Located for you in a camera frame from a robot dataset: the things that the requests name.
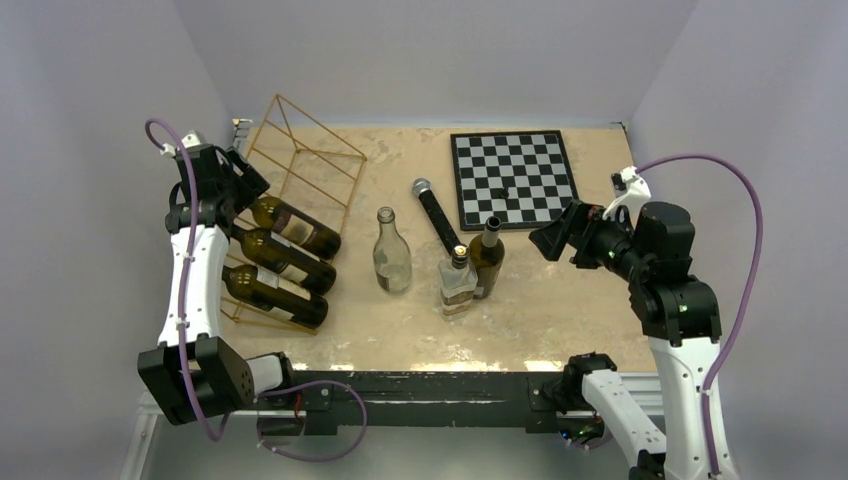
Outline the olive green wine bottle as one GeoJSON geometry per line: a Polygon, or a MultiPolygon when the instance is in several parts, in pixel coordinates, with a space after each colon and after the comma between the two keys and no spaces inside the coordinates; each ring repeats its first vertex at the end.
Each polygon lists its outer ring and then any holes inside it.
{"type": "Polygon", "coordinates": [[[280,198],[260,197],[249,210],[258,226],[323,260],[332,260],[341,248],[339,233],[280,198]]]}

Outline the dark green wine bottle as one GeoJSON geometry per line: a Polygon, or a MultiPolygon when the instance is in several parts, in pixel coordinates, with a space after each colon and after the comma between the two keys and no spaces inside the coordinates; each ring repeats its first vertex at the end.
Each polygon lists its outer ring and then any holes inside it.
{"type": "Polygon", "coordinates": [[[337,273],[333,266],[281,235],[238,225],[233,225],[230,232],[243,255],[255,264],[315,294],[325,295],[334,286],[337,273]]]}

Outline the green wine bottle white label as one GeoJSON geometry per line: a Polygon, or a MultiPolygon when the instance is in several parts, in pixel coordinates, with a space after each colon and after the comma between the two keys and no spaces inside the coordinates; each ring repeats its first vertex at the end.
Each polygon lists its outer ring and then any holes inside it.
{"type": "Polygon", "coordinates": [[[263,311],[280,310],[287,321],[302,327],[315,330],[327,317],[328,303],[323,297],[263,267],[224,266],[221,279],[235,299],[263,311]]]}

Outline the square clear liquor bottle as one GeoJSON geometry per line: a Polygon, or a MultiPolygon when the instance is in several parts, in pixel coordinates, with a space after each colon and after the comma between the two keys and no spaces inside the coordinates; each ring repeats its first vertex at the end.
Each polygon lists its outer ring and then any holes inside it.
{"type": "Polygon", "coordinates": [[[450,257],[438,263],[440,314],[445,321],[460,319],[470,310],[477,282],[468,247],[456,245],[450,257]]]}

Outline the clear wine bottle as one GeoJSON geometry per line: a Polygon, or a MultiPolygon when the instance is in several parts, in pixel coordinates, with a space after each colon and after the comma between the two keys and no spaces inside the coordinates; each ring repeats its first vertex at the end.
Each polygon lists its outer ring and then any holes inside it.
{"type": "Polygon", "coordinates": [[[410,248],[396,226],[394,210],[383,206],[377,211],[379,236],[373,248],[373,263],[378,285],[387,293],[405,293],[412,283],[410,248]]]}

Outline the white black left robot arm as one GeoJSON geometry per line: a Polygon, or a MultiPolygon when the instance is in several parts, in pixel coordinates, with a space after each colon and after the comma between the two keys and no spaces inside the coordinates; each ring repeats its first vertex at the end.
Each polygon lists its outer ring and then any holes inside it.
{"type": "Polygon", "coordinates": [[[244,410],[260,397],[284,409],[298,382],[282,352],[245,359],[222,337],[222,274],[235,217],[268,182],[233,147],[203,143],[176,150],[181,179],[169,196],[165,228],[173,271],[169,306],[154,349],[138,356],[147,390],[173,425],[244,410]]]}

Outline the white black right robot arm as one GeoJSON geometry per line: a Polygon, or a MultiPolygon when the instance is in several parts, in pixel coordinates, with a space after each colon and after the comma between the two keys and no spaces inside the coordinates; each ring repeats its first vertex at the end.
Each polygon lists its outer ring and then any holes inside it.
{"type": "Polygon", "coordinates": [[[666,429],[656,429],[606,354],[570,357],[561,379],[541,387],[541,395],[563,413],[599,416],[621,446],[631,479],[739,478],[717,386],[708,380],[720,353],[719,307],[711,287],[689,272],[690,214],[667,202],[646,203],[636,221],[606,219],[604,212],[573,200],[529,239],[548,261],[571,246],[576,268],[603,267],[627,282],[659,375],[666,429]]]}

